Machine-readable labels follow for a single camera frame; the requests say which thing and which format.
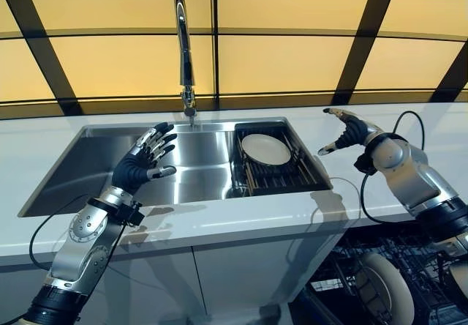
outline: dish rack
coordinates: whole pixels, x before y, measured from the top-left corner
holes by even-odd
[[[367,233],[358,237],[346,233],[312,277],[311,286],[319,298],[320,292],[340,289],[344,295],[359,299],[367,312],[366,304],[358,296],[355,275],[364,272],[372,284],[362,257],[366,253],[379,253],[400,271],[411,291],[415,303],[413,325],[468,324],[468,318],[450,301],[440,282],[442,273],[453,261],[446,261],[428,247],[429,239],[419,228],[411,225],[387,236],[383,236],[385,233],[379,231],[378,226],[353,230],[359,229],[367,229]],[[384,310],[377,317],[367,312],[369,323],[389,324],[390,310],[375,287],[374,290],[376,295],[368,302],[381,302]]]
[[[291,159],[284,165],[265,165],[250,159],[242,149],[244,137],[269,135],[286,145]],[[244,123],[235,126],[235,153],[231,162],[233,188],[241,196],[329,190],[313,162],[281,122]]]

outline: robotic arm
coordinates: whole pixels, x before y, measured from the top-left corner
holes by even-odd
[[[67,240],[57,252],[44,284],[22,325],[74,324],[112,257],[126,225],[139,225],[141,204],[132,201],[142,184],[176,172],[157,162],[174,149],[173,125],[149,129],[116,166],[112,185],[91,198],[72,219]]]
[[[468,255],[468,206],[440,174],[428,164],[426,154],[394,133],[358,115],[338,108],[326,108],[346,124],[341,137],[321,148],[319,155],[354,144],[366,147],[355,163],[364,173],[380,171],[387,184],[430,236],[433,247],[456,258]]]

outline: white cabinet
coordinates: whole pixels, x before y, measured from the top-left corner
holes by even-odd
[[[208,314],[291,302],[342,234],[194,247]]]
[[[187,316],[205,314],[191,247],[119,257],[126,260],[110,263],[80,325],[184,325]],[[0,271],[0,324],[26,312],[45,276],[38,269],[8,269]]]

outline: countertop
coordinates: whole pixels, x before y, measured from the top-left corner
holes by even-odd
[[[344,124],[334,116],[324,114],[323,108],[206,111],[198,113],[197,121],[285,116],[309,151],[315,154],[344,130]],[[462,199],[468,201],[465,190],[468,182],[467,103],[352,105],[343,108],[365,116],[389,132],[402,111],[417,111],[426,126],[426,153],[430,165],[451,183]],[[181,113],[142,113],[0,121],[0,257],[28,253],[31,235],[45,217],[18,217],[17,214],[82,126],[163,121],[185,119]],[[420,145],[419,124],[412,116],[401,122],[398,134],[415,146]],[[128,253],[132,251],[132,245],[141,246],[142,242],[150,242],[152,249],[167,249],[312,233],[319,228],[332,231],[335,222],[342,222],[340,228],[368,225],[370,222],[360,213],[357,191],[363,174],[353,166],[362,151],[363,147],[354,146],[320,157],[332,178],[333,192],[323,193],[327,197],[291,193],[144,207],[147,218],[139,228],[127,229],[121,241],[124,250],[118,250]],[[323,206],[322,198],[335,203]],[[379,173],[368,180],[366,206],[381,219],[410,219]],[[52,218],[38,234],[34,251],[50,253],[59,249],[71,218],[72,214]]]

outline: faucet spout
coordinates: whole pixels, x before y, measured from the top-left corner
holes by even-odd
[[[185,0],[174,0],[174,3],[178,42],[181,50],[181,86],[183,86],[181,97],[184,103],[184,113],[190,118],[190,124],[193,124],[197,110],[195,107],[195,92],[192,88],[195,81]]]

